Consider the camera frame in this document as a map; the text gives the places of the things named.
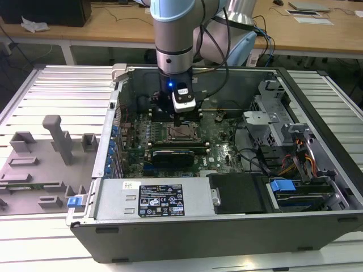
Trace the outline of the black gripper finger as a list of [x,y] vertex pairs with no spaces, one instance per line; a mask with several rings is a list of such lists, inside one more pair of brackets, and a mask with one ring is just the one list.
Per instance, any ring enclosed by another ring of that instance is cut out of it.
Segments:
[[183,122],[200,122],[202,119],[202,110],[196,107],[192,111],[183,113]]
[[174,122],[175,126],[181,125],[180,115],[175,112],[171,95],[157,91],[151,97],[152,120],[161,122]]

